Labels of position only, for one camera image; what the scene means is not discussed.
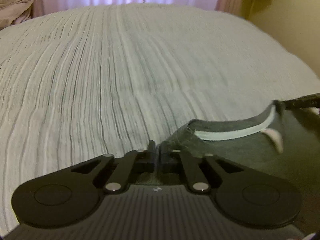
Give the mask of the grey t-shirt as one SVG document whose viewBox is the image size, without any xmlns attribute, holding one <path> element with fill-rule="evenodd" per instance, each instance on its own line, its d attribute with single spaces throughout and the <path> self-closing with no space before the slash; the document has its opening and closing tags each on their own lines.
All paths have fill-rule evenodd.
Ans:
<svg viewBox="0 0 320 240">
<path fill-rule="evenodd" d="M 210 184 L 177 198 L 224 239 L 319 237 L 319 115 L 272 102 L 238 121 L 191 120 L 167 140 L 201 162 Z"/>
</svg>

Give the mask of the striped white bedspread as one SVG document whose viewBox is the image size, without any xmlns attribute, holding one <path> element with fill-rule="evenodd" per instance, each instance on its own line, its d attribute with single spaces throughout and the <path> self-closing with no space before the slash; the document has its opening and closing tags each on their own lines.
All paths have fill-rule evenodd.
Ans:
<svg viewBox="0 0 320 240">
<path fill-rule="evenodd" d="M 2 29 L 1 235 L 17 226 L 11 195 L 29 179 L 318 91 L 301 59 L 218 11 L 84 7 Z"/>
</svg>

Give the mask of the crumpled pink blanket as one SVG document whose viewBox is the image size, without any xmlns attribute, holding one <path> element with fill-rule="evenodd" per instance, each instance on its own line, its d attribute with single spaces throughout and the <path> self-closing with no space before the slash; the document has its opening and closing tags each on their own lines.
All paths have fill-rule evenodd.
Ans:
<svg viewBox="0 0 320 240">
<path fill-rule="evenodd" d="M 35 0 L 1 0 L 1 30 L 32 18 Z"/>
</svg>

